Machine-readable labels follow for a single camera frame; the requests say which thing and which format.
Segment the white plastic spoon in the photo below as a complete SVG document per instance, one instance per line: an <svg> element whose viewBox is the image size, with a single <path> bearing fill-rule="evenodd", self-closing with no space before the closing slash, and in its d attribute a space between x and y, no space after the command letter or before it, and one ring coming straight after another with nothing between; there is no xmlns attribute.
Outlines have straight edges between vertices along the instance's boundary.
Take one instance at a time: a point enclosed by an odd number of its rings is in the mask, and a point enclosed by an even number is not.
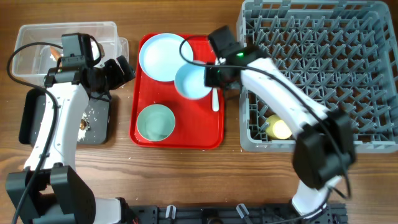
<svg viewBox="0 0 398 224"><path fill-rule="evenodd" d="M217 88L212 88L212 110L214 112L218 112L220 110Z"/></svg>

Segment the light blue rice bowl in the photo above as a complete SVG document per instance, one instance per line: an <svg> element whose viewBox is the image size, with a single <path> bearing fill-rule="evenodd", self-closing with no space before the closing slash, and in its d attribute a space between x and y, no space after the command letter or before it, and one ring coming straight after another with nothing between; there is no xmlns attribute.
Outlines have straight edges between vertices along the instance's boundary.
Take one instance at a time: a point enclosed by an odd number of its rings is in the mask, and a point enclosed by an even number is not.
<svg viewBox="0 0 398 224"><path fill-rule="evenodd" d="M205 67L185 63L176 72L175 89L184 98L199 100L207 96L212 88L205 86Z"/></svg>

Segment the light blue plate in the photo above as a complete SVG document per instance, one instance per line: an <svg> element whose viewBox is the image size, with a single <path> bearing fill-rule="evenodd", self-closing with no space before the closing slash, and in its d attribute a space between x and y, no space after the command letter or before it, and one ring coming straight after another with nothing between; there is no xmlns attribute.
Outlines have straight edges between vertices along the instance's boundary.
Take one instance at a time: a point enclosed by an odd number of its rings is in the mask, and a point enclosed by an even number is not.
<svg viewBox="0 0 398 224"><path fill-rule="evenodd" d="M184 38L171 33L150 37L139 51L139 65L142 71L158 82L172 82L177 71L185 64L179 48Z"/></svg>

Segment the brown food scrap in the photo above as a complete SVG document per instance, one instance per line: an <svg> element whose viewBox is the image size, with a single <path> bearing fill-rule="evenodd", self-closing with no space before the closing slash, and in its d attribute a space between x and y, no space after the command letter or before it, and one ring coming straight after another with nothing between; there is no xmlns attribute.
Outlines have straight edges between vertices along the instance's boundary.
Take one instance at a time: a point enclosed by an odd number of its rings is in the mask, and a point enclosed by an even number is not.
<svg viewBox="0 0 398 224"><path fill-rule="evenodd" d="M89 128L90 128L89 122L86 119L81 119L81 121L80 121L80 129L82 131L84 131L84 130L87 130Z"/></svg>

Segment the green bowl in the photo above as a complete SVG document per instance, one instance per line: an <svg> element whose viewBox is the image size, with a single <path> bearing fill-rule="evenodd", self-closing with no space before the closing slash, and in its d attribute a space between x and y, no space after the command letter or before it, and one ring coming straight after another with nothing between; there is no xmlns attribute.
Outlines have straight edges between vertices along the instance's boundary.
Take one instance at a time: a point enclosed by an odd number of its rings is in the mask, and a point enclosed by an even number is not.
<svg viewBox="0 0 398 224"><path fill-rule="evenodd" d="M161 104L145 107L138 115L136 127L139 134L148 141L167 139L174 131L175 115L171 109Z"/></svg>

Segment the orange carrot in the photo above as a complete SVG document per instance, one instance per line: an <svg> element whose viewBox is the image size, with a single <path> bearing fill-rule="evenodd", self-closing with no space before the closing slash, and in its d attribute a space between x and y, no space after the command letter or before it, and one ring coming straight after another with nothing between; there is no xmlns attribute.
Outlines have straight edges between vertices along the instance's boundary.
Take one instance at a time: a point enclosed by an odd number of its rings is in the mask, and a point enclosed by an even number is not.
<svg viewBox="0 0 398 224"><path fill-rule="evenodd" d="M59 60L59 58L62 57L62 54L55 47L49 47L49 49L50 49L52 58L57 62Z"/></svg>

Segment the white rice pile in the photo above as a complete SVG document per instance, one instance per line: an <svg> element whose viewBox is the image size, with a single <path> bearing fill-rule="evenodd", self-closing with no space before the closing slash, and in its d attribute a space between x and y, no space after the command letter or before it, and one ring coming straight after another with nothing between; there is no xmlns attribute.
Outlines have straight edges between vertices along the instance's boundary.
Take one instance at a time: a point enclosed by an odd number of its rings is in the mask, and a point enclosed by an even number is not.
<svg viewBox="0 0 398 224"><path fill-rule="evenodd" d="M87 115L85 112L83 113L81 119L86 119L86 120L89 122L89 120L88 120L88 115ZM84 130L84 131L82 131L82 130L80 129L80 127L79 127L79 130L78 130L78 139L77 139L77 141L80 142L80 141L84 140L85 137L86 137L86 132L89 131L90 129L91 129L91 125L90 125L90 128L89 128L89 129Z"/></svg>

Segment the yellow cup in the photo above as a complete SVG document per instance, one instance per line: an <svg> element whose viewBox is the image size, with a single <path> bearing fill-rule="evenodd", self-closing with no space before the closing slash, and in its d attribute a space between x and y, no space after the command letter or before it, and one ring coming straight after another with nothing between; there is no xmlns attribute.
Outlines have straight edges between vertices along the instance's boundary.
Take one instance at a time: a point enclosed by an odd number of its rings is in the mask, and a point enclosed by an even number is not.
<svg viewBox="0 0 398 224"><path fill-rule="evenodd" d="M266 134L274 139L288 139L291 137L292 132L285 122L279 118L276 114L271 115L266 119L268 127L266 128Z"/></svg>

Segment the white tissue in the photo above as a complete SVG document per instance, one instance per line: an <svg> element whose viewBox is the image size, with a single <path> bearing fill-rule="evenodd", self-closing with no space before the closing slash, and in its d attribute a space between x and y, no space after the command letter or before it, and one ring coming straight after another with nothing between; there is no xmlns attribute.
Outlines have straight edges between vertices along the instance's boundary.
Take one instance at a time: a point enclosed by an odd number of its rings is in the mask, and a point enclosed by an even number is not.
<svg viewBox="0 0 398 224"><path fill-rule="evenodd" d="M104 57L104 52L103 52L103 48L102 46L97 46L96 42L94 42L93 40L91 41L91 49L92 49L92 53L93 53L93 58L97 59L98 57L103 58Z"/></svg>

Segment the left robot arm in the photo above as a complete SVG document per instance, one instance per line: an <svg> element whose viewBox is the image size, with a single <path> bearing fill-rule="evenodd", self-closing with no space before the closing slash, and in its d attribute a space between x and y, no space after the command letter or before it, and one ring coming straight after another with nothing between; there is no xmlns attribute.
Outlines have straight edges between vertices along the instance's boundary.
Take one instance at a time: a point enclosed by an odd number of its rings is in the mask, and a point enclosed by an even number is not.
<svg viewBox="0 0 398 224"><path fill-rule="evenodd" d="M34 148L20 172L10 173L6 190L15 206L13 221L24 223L137 223L121 197L94 196L75 170L78 129L90 100L110 102L111 91L135 77L125 57L93 55L89 34L62 35L63 55L39 90L45 111Z"/></svg>

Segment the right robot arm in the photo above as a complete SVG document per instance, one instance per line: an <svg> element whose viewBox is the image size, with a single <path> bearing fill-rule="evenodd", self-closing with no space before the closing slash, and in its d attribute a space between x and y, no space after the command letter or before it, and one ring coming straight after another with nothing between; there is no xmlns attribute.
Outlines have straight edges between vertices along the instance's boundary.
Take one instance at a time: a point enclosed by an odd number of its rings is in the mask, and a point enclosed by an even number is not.
<svg viewBox="0 0 398 224"><path fill-rule="evenodd" d="M300 179L291 203L300 218L315 217L356 162L350 116L311 99L279 71L263 50L237 42L229 27L213 31L208 41L221 63L206 65L205 85L226 88L238 82L288 126L295 139L292 163Z"/></svg>

